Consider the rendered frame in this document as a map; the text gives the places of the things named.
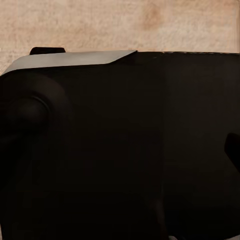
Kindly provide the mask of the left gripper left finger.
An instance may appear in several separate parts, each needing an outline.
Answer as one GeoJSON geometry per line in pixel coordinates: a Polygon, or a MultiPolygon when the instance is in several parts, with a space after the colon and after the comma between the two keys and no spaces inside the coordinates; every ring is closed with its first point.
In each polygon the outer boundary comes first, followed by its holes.
{"type": "Polygon", "coordinates": [[[26,152],[21,133],[0,138],[0,193],[26,152]]]}

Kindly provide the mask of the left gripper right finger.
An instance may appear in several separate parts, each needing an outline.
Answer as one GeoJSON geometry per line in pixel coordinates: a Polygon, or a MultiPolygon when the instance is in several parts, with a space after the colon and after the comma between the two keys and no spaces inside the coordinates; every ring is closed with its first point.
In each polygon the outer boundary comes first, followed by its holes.
{"type": "Polygon", "coordinates": [[[240,135],[235,133],[229,133],[225,145],[224,151],[228,155],[229,159],[233,162],[235,167],[240,173],[240,135]]]}

